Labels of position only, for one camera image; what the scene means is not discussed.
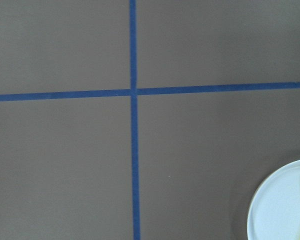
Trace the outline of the white round plate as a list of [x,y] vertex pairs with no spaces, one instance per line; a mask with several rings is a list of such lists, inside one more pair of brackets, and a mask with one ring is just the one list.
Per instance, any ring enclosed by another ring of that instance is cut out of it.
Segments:
[[300,160],[270,174],[255,191],[247,215],[249,240],[299,240]]

